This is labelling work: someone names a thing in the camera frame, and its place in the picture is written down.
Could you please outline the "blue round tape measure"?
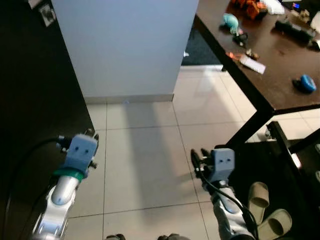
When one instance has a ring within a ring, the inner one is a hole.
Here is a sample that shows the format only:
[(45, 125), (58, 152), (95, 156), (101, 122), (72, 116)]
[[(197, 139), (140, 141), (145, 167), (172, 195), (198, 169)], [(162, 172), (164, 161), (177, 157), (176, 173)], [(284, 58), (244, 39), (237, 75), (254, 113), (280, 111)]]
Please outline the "blue round tape measure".
[(313, 78), (307, 74), (302, 74), (298, 78), (293, 78), (291, 82), (295, 89), (305, 94), (311, 94), (318, 89)]

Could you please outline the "white plastic bag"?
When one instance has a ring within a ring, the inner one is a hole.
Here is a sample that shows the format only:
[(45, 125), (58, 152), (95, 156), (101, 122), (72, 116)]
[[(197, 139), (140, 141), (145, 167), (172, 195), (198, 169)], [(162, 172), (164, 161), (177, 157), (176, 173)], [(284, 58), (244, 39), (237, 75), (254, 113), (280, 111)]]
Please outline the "white plastic bag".
[(267, 12), (272, 15), (283, 15), (286, 10), (279, 0), (261, 0), (265, 4)]

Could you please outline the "black floor mat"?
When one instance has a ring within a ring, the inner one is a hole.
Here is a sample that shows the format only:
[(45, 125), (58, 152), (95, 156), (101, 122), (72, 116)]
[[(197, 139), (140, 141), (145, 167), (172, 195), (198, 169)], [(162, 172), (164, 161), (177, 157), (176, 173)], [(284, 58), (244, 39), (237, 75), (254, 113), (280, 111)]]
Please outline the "black floor mat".
[(287, 210), (292, 217), (292, 227), (286, 238), (293, 240), (320, 240), (320, 213), (312, 208), (295, 178), (290, 163), (286, 162), (276, 142), (246, 142), (233, 149), (235, 169), (230, 175), (238, 201), (249, 206), (250, 186), (265, 183), (269, 190), (267, 217), (275, 210)]

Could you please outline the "dark brown wooden table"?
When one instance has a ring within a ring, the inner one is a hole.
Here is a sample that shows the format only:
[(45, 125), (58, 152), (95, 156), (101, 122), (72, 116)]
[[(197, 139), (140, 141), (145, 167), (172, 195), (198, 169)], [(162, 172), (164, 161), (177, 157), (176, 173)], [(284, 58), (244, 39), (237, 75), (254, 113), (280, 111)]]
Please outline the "dark brown wooden table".
[[(248, 35), (246, 46), (234, 42), (230, 31), (223, 27), (225, 13), (238, 18), (240, 28)], [(243, 10), (231, 5), (230, 0), (198, 0), (194, 26), (255, 109), (242, 128), (226, 142), (227, 147), (244, 144), (277, 115), (320, 107), (319, 90), (302, 93), (291, 82), (306, 74), (319, 86), (320, 53), (276, 30), (277, 20), (279, 16), (274, 14), (268, 14), (261, 20), (249, 19)], [(257, 61), (266, 66), (263, 74), (226, 55), (228, 52), (245, 53), (248, 50), (257, 54)]]

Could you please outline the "white wall outlet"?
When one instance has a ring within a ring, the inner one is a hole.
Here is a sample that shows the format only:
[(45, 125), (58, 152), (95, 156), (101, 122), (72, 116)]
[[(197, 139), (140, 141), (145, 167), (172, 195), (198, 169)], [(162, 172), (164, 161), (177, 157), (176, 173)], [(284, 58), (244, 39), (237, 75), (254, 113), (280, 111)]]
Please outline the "white wall outlet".
[(41, 7), (39, 7), (38, 12), (41, 15), (45, 27), (49, 27), (57, 20), (55, 11), (50, 3), (43, 3)]

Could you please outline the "black metal shoe rack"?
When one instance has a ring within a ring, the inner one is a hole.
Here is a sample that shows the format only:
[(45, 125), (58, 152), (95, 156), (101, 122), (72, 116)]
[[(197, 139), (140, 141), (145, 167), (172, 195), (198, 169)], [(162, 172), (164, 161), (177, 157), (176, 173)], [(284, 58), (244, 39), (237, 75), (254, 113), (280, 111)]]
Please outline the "black metal shoe rack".
[(318, 204), (320, 201), (320, 153), (316, 145), (320, 143), (320, 130), (314, 130), (302, 139), (288, 139), (277, 121), (267, 124), (269, 136), (275, 139), (280, 150), (279, 157), (290, 171), (295, 185), (304, 198)]

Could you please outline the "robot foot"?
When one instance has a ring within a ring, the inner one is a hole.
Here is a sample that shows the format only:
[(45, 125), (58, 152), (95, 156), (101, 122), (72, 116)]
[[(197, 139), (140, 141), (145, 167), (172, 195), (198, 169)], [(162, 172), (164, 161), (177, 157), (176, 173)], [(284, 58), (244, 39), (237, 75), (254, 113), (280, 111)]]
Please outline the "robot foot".
[(178, 233), (170, 233), (169, 235), (158, 236), (157, 240), (190, 240), (190, 238)]
[(104, 240), (126, 240), (126, 237), (124, 234), (117, 233), (108, 235)]

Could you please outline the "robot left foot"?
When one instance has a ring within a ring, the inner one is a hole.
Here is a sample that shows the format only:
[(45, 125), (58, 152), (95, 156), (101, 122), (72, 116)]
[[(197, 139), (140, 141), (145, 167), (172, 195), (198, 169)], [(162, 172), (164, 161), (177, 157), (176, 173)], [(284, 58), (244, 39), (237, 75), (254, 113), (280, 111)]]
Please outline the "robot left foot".
[(126, 237), (124, 234), (117, 233), (108, 235), (104, 240), (126, 240)]

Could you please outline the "dark grey rug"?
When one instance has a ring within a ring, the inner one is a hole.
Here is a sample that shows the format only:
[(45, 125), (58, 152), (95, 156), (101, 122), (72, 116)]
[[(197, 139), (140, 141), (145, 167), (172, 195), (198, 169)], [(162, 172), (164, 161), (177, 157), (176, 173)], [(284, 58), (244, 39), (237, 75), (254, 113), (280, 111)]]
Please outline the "dark grey rug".
[(221, 66), (222, 62), (199, 32), (192, 25), (185, 48), (185, 54), (182, 58), (181, 66)]

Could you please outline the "teal plush keychain with keys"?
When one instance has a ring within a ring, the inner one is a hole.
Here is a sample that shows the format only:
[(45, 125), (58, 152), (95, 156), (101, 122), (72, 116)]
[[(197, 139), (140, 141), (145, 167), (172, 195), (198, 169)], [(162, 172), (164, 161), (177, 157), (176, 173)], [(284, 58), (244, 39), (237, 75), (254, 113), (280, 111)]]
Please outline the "teal plush keychain with keys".
[(222, 15), (222, 25), (227, 27), (232, 36), (232, 40), (241, 47), (246, 47), (249, 35), (240, 27), (238, 18), (230, 13)]

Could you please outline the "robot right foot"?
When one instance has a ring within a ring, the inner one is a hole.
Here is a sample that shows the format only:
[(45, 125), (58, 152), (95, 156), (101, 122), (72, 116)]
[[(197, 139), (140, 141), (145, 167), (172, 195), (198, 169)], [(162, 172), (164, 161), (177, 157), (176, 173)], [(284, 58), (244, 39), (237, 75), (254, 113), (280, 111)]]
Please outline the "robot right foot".
[(158, 236), (157, 240), (190, 240), (190, 238), (178, 233), (170, 233), (169, 235)]

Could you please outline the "white paper sheet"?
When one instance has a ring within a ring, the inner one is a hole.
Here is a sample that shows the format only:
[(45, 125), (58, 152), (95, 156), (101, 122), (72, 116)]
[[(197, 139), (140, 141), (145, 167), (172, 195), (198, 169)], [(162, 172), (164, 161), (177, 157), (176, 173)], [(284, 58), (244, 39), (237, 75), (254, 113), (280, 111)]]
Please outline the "white paper sheet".
[(310, 42), (311, 48), (314, 51), (320, 51), (320, 12), (318, 11), (310, 22), (311, 28), (314, 30), (315, 36)]

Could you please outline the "beige slipper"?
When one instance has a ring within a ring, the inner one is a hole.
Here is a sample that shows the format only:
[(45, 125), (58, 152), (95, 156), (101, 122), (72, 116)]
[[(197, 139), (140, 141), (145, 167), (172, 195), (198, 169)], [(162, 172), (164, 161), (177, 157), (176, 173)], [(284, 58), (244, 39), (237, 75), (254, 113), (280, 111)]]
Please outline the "beige slipper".
[(272, 212), (258, 226), (259, 240), (276, 240), (286, 235), (293, 226), (293, 218), (285, 209)]
[(270, 205), (268, 186), (263, 182), (254, 182), (250, 185), (247, 196), (247, 208), (258, 226), (263, 222), (265, 210)]

